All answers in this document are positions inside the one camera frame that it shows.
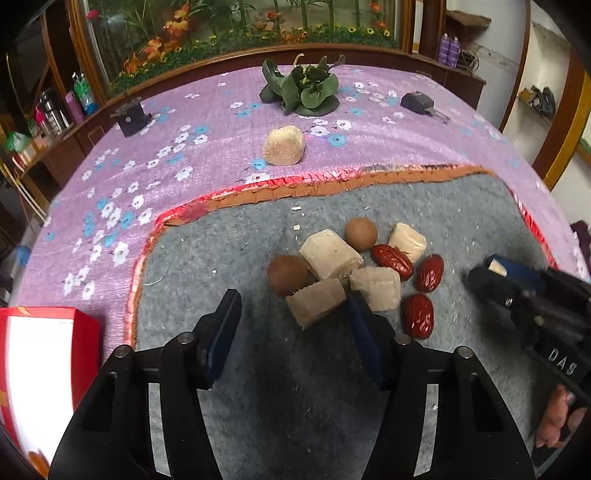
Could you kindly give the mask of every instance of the brown ball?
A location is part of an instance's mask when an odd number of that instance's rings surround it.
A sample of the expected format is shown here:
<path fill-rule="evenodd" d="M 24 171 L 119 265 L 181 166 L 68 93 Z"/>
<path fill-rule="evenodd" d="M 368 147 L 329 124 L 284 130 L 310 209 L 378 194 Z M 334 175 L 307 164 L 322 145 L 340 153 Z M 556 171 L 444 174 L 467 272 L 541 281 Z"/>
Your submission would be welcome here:
<path fill-rule="evenodd" d="M 267 267 L 267 276 L 272 292 L 287 297 L 307 286 L 308 269 L 300 257 L 279 255 Z"/>
<path fill-rule="evenodd" d="M 358 252 L 369 250 L 378 240 L 378 229 L 365 217 L 352 218 L 345 225 L 345 241 Z"/>

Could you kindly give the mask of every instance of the metal bolt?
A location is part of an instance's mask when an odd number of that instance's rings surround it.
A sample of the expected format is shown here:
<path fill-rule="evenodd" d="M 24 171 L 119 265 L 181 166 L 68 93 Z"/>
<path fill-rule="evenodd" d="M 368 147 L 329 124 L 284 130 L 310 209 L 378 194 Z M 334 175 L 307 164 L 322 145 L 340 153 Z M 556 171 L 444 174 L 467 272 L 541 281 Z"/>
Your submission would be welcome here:
<path fill-rule="evenodd" d="M 410 337 L 406 333 L 399 333 L 394 337 L 394 341 L 399 345 L 409 345 Z"/>
<path fill-rule="evenodd" d="M 195 340 L 195 336 L 191 332 L 183 332 L 178 337 L 177 340 L 179 343 L 186 345 L 187 343 L 191 343 Z"/>
<path fill-rule="evenodd" d="M 457 353 L 459 353 L 462 358 L 471 358 L 474 355 L 472 349 L 467 346 L 461 346 L 458 348 Z"/>
<path fill-rule="evenodd" d="M 115 349 L 115 356 L 119 357 L 119 358 L 123 358 L 125 356 L 127 356 L 131 351 L 131 347 L 129 345 L 119 345 L 116 349 Z"/>

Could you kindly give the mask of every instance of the floral tablecloth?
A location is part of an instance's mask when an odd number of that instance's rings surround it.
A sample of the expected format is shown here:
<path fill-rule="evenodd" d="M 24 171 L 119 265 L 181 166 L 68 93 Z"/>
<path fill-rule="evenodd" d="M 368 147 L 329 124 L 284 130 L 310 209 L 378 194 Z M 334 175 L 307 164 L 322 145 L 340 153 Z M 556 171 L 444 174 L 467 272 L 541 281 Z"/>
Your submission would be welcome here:
<path fill-rule="evenodd" d="M 372 168 L 477 164 L 514 193 L 559 268 L 588 278 L 566 218 L 510 142 L 457 96 L 427 77 L 377 67 L 338 67 L 340 107 L 324 118 L 285 116 L 263 105 L 259 68 L 180 86 L 144 100 L 154 114 L 125 138 L 112 128 L 53 201 L 17 293 L 22 306 L 73 306 L 105 325 L 104 351 L 129 341 L 135 264 L 156 219 L 196 197 L 282 177 L 338 177 Z M 420 90 L 450 117 L 444 124 L 400 107 Z M 260 158 L 271 128 L 306 133 L 303 160 Z"/>

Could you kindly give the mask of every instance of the red date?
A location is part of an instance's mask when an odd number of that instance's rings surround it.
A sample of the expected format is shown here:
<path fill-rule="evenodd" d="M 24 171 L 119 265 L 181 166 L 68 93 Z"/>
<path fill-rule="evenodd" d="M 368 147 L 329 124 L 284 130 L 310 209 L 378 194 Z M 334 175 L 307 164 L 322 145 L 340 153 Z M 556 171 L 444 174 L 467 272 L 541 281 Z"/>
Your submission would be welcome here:
<path fill-rule="evenodd" d="M 429 255 L 417 270 L 414 284 L 418 291 L 428 293 L 435 290 L 443 276 L 443 259 L 437 254 Z"/>
<path fill-rule="evenodd" d="M 422 293 L 415 293 L 402 304 L 402 320 L 407 334 L 419 340 L 427 339 L 435 326 L 433 303 Z"/>
<path fill-rule="evenodd" d="M 407 281 L 413 276 L 413 263 L 398 248 L 385 244 L 374 245 L 371 249 L 371 256 L 381 267 L 390 267 L 396 270 L 402 281 Z"/>

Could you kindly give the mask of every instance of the gray felt fabric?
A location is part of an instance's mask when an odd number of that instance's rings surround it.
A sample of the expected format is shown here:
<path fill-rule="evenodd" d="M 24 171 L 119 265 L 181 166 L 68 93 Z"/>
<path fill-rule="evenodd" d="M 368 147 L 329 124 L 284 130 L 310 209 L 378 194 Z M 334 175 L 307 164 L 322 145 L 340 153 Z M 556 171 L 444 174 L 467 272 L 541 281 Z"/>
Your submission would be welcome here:
<path fill-rule="evenodd" d="M 477 175 L 227 208 L 160 238 L 144 283 L 163 280 L 144 287 L 138 312 L 139 348 L 147 349 L 191 330 L 227 288 L 241 293 L 242 319 L 224 373 L 212 390 L 199 392 L 225 480 L 362 476 L 387 394 L 366 377 L 341 312 L 300 330 L 266 279 L 273 256 L 297 254 L 308 235 L 325 228 L 342 234 L 354 216 L 376 223 L 379 242 L 387 242 L 397 222 L 427 237 L 427 253 L 442 255 L 446 270 L 430 294 L 436 325 L 423 345 L 445 351 L 471 346 L 525 439 L 541 417 L 554 381 L 522 352 L 508 317 L 483 311 L 461 282 L 463 272 L 493 253 L 546 266 L 502 181 Z M 408 295 L 414 288 L 407 282 L 402 290 Z M 400 310 L 387 317 L 398 331 Z M 152 442 L 157 467 L 167 473 L 157 393 L 153 388 L 150 395 Z M 426 444 L 433 441 L 436 411 L 436 397 L 429 399 Z M 421 455 L 417 472 L 428 470 L 429 458 Z"/>

